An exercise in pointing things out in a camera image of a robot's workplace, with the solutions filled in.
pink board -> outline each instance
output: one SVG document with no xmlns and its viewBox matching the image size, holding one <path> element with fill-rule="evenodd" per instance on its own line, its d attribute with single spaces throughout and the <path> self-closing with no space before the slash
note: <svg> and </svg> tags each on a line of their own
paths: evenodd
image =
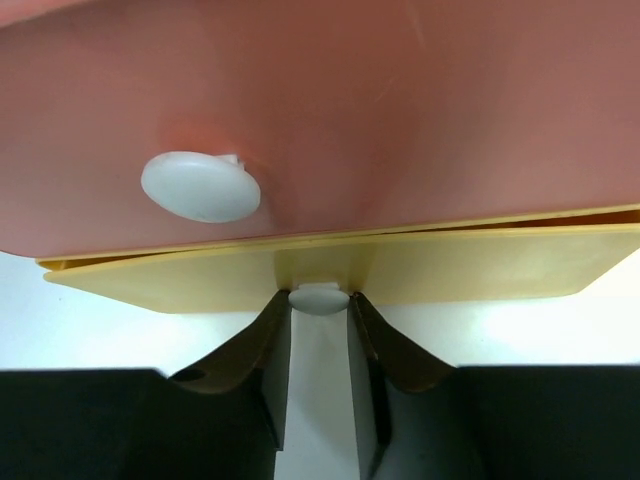
<svg viewBox="0 0 640 480">
<path fill-rule="evenodd" d="M 0 3 L 0 249 L 59 256 L 640 203 L 637 0 Z M 146 198 L 237 152 L 226 225 Z"/>
</svg>

white wall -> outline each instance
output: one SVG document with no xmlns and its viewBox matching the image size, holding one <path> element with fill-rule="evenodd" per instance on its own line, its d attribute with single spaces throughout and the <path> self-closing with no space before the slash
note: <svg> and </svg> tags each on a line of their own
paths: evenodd
<svg viewBox="0 0 640 480">
<path fill-rule="evenodd" d="M 0 254 L 0 369 L 152 366 L 171 374 L 255 317 L 163 315 L 41 276 L 32 260 Z M 638 362 L 640 253 L 573 297 L 380 311 L 456 365 Z M 297 316 L 293 337 L 286 448 L 276 479 L 356 479 L 345 316 Z M 313 391 L 306 388 L 312 380 Z"/>
</svg>

black panel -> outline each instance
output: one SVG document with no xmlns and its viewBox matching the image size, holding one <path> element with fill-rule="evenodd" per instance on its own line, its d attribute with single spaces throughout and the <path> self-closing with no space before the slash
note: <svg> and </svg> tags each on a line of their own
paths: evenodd
<svg viewBox="0 0 640 480">
<path fill-rule="evenodd" d="M 290 313 L 278 292 L 172 380 L 149 370 L 0 372 L 0 478 L 273 479 Z"/>
<path fill-rule="evenodd" d="M 496 480 L 640 478 L 640 368 L 465 368 Z"/>
</svg>

white button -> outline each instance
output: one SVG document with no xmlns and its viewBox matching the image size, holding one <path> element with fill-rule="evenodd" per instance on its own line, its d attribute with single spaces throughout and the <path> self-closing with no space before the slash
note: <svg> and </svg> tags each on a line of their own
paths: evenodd
<svg viewBox="0 0 640 480">
<path fill-rule="evenodd" d="M 337 283 L 308 283 L 289 294 L 289 303 L 309 315 L 333 315 L 347 308 L 349 295 Z"/>
<path fill-rule="evenodd" d="M 162 208 L 197 222 L 233 222 L 260 206 L 260 186 L 236 155 L 163 153 L 144 167 L 141 183 Z"/>
</svg>

yellow plastic panel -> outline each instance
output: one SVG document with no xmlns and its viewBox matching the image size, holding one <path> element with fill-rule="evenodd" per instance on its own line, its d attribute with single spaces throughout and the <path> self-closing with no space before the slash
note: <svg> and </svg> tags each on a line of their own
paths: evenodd
<svg viewBox="0 0 640 480">
<path fill-rule="evenodd" d="M 578 292 L 638 248 L 637 224 L 414 232 L 69 262 L 45 278 L 168 313 L 259 310 L 326 280 L 378 305 L 498 300 Z"/>
</svg>

